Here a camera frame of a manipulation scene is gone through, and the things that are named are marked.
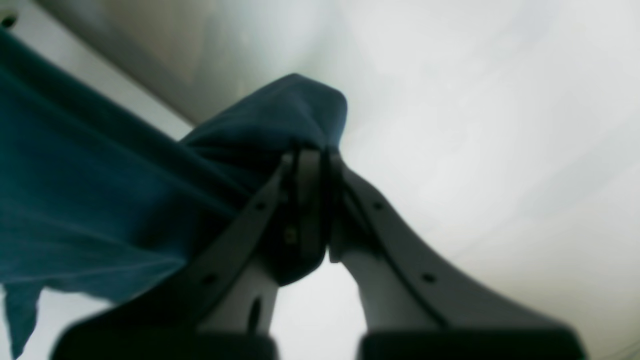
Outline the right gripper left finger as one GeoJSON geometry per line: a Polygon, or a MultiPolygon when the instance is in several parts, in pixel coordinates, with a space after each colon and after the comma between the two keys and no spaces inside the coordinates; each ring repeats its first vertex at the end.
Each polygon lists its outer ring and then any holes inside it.
{"type": "Polygon", "coordinates": [[[53,360],[277,360],[269,336],[282,284],[322,262],[318,150],[286,153],[226,230],[153,289],[67,330],[53,360]]]}

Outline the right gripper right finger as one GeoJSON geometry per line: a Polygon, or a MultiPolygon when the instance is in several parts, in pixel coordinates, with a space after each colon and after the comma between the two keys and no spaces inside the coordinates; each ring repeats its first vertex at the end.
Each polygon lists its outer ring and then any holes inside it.
{"type": "Polygon", "coordinates": [[[329,256],[365,313],[359,360],[583,360],[564,323],[473,280],[430,248],[389,201],[329,153],[329,256]]]}

